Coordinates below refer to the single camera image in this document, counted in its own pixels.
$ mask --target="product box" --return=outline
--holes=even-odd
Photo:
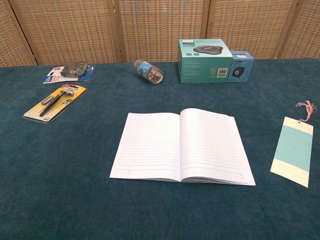
[[[228,78],[229,83],[245,83],[248,81],[254,58],[247,51],[231,51],[233,60]]]
[[[233,57],[218,39],[179,39],[181,83],[226,83]]]

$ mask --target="bookmark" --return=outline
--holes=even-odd
[[[308,187],[314,127],[285,117],[270,172]]]

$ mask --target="speaker box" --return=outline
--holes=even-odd
[[[248,81],[254,58],[247,51],[231,51],[233,60],[228,78],[229,83],[245,83]]]
[[[181,83],[226,83],[233,56],[221,38],[179,39]]]

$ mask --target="yellow package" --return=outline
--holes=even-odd
[[[83,86],[64,84],[27,111],[23,116],[28,119],[48,123],[85,90],[86,88]]]

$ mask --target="lined paper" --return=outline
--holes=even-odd
[[[195,108],[180,114],[181,179],[255,185],[233,117]]]
[[[180,117],[129,113],[110,178],[180,182]]]

